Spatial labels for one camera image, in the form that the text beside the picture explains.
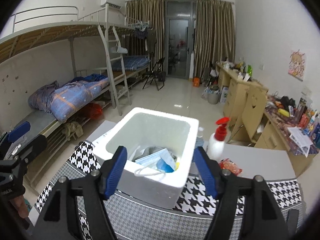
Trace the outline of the person's left hand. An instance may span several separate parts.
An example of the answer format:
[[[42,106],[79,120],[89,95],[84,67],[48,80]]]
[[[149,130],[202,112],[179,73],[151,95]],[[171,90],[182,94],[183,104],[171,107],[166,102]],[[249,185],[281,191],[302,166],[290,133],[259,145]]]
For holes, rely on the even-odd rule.
[[[30,209],[27,203],[25,202],[25,198],[23,195],[11,199],[10,202],[13,205],[13,207],[17,210],[21,218],[25,219],[29,216]]]

